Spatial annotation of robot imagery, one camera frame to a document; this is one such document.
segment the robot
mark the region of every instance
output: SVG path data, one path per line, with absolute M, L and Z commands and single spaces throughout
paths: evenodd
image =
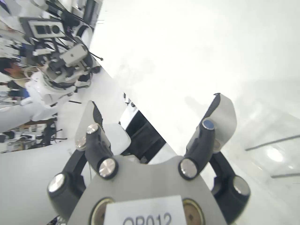
M 124 113 L 127 123 L 124 118 L 119 123 L 127 135 L 143 133 L 132 128 L 139 124 L 136 119 L 140 121 L 133 108 L 128 105 Z M 67 224 L 232 224 L 243 212 L 251 195 L 249 185 L 220 152 L 236 128 L 233 104 L 224 95 L 215 94 L 185 155 L 159 164 L 147 164 L 151 157 L 143 161 L 144 147 L 135 144 L 134 136 L 129 143 L 124 137 L 115 147 L 118 142 L 109 140 L 102 122 L 97 106 L 89 101 L 75 136 L 76 151 L 47 187 L 53 208 Z M 148 129 L 144 138 L 157 136 L 153 132 Z M 87 162 L 96 172 L 88 187 L 80 175 Z M 200 176 L 208 162 L 216 173 L 211 191 Z
M 71 99 L 78 79 L 96 66 L 81 38 L 67 36 L 60 20 L 20 17 L 19 22 L 31 45 L 29 54 L 40 67 L 26 83 L 30 97 L 20 105 L 0 109 L 1 117 L 5 118 L 0 121 L 0 133 L 57 113 L 59 106 Z

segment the black cable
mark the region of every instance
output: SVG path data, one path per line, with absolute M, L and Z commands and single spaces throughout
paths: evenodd
M 98 57 L 97 55 L 91 53 L 90 51 L 89 51 L 89 53 L 90 53 L 91 55 L 93 55 L 94 57 L 98 58 L 100 61 L 103 61 L 103 58 L 102 58 L 102 57 Z

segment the white table surface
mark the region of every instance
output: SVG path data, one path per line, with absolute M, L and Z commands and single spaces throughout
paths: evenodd
M 299 80 L 298 3 L 104 0 L 90 51 L 103 57 L 108 74 L 172 149 L 184 154 L 216 92 L 234 104 L 247 94 L 268 93 L 269 104 L 295 112 L 282 91 Z M 278 91 L 281 80 L 286 86 Z M 241 124 L 247 118 L 239 114 Z

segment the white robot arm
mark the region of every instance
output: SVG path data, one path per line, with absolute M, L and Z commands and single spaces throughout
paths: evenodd
M 93 58 L 82 40 L 65 37 L 59 20 L 40 18 L 20 18 L 23 30 L 39 51 L 44 50 L 44 66 L 31 76 L 26 83 L 30 97 L 20 105 L 0 109 L 0 133 L 15 128 L 28 121 L 38 121 L 57 113 L 58 107 L 69 101 L 76 87 L 75 82 L 93 67 Z M 56 38 L 72 40 L 71 48 L 60 53 Z M 56 51 L 47 50 L 46 42 L 51 39 Z

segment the metal screw head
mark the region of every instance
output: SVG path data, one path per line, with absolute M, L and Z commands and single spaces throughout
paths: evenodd
M 86 146 L 86 137 L 82 137 L 75 142 L 76 149 L 82 151 Z
M 99 167 L 99 174 L 103 178 L 111 176 L 116 169 L 116 162 L 112 158 L 104 160 Z
M 87 129 L 86 132 L 87 134 L 93 134 L 94 132 L 96 132 L 98 130 L 98 124 L 90 124 Z
M 196 165 L 190 159 L 183 159 L 181 161 L 180 170 L 184 176 L 188 177 L 189 179 L 192 179 L 197 175 Z
M 240 176 L 234 177 L 233 187 L 241 195 L 248 196 L 250 194 L 250 187 L 248 183 Z
M 206 128 L 207 130 L 214 130 L 214 123 L 211 122 L 209 119 L 205 119 L 202 121 L 202 125 L 204 128 Z
M 51 180 L 51 182 L 48 185 L 48 191 L 49 192 L 55 192 L 57 191 L 62 185 L 64 184 L 65 176 L 60 173 Z

